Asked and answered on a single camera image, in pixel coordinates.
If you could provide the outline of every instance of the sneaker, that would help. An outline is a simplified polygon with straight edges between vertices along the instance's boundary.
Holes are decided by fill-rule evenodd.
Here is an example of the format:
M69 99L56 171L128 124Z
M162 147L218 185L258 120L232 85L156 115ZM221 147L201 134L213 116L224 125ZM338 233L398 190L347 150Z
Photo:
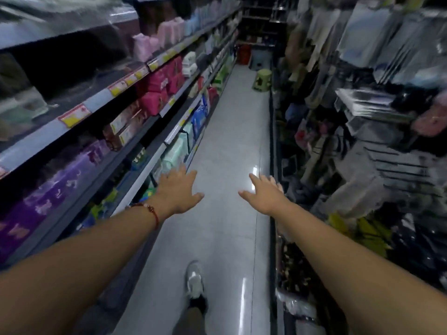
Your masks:
M189 299L205 297L200 264L192 261L186 269L186 293Z

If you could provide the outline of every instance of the red bracelet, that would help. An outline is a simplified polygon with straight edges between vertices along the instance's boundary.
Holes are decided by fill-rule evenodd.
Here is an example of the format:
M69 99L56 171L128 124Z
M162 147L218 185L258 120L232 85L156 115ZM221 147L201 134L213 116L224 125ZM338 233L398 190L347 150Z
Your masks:
M154 214L154 216L155 216L155 229L158 229L158 226L160 225L160 222L158 220L158 216L157 216L157 213L155 212L154 207L152 207L151 205L148 205L147 203L142 203L142 202L135 203L135 204L132 205L132 207L138 207L138 206L146 207L149 210L149 212Z

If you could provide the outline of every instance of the black sock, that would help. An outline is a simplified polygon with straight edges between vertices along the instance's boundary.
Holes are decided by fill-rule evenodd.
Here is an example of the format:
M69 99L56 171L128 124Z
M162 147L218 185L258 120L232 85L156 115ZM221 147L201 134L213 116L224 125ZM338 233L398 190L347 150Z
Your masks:
M198 308L202 315L207 312L207 300L200 295L198 298L190 299L190 306L188 308Z

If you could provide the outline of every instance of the foot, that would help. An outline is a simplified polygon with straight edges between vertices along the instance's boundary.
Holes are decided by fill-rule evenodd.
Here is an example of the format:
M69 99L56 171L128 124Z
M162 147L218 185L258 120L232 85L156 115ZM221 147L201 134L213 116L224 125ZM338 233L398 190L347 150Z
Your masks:
M192 261L186 269L186 293L189 299L205 297L200 264Z
M186 269L186 294L190 300L188 308L198 308L202 315L208 310L208 301L205 297L203 277L198 261L191 262Z

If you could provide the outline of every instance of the white tile floor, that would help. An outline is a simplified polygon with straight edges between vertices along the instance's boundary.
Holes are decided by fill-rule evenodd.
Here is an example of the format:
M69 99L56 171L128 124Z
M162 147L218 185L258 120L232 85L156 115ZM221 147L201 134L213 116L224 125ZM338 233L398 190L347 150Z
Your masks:
M170 335L187 305L187 264L202 263L208 335L270 333L269 218L239 196L250 172L269 173L269 93L236 65L190 169L205 198L160 231L115 335Z

